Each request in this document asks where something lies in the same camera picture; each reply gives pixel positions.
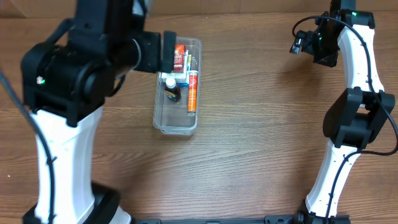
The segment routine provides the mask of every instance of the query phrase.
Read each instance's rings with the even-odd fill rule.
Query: dark bottle
[[[181,90],[177,86],[174,78],[166,79],[165,91],[168,99],[176,102],[181,100]]]

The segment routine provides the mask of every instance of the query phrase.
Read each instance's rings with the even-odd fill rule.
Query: wooden table
[[[323,117],[345,89],[335,68],[289,54],[291,28],[309,13],[162,16],[147,30],[203,42],[196,133],[165,136],[152,126],[156,75],[133,73],[104,108],[93,180],[120,190],[137,218],[234,218],[291,214],[311,190],[327,139]],[[398,14],[377,12],[378,72],[398,95]],[[0,66],[21,95],[19,63],[60,19],[0,19]],[[302,29],[313,29],[308,22]],[[34,134],[0,89],[0,223],[19,223],[37,201]],[[398,110],[393,112],[398,119]],[[396,143],[386,124],[368,149]],[[353,223],[396,223],[397,156],[361,156],[339,202]]]

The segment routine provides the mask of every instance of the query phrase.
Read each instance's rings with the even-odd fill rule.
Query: red package
[[[184,53],[185,53],[185,45],[175,46],[173,72],[175,73],[184,72]]]

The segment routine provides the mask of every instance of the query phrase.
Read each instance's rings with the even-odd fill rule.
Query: white bottle cap
[[[166,86],[168,88],[174,88],[175,85],[176,84],[175,84],[175,79],[174,78],[171,78],[171,77],[166,78]]]

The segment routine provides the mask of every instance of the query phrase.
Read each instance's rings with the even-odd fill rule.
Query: white cap
[[[166,78],[166,85],[169,88],[174,88],[175,87],[175,79],[171,78],[171,77]]]

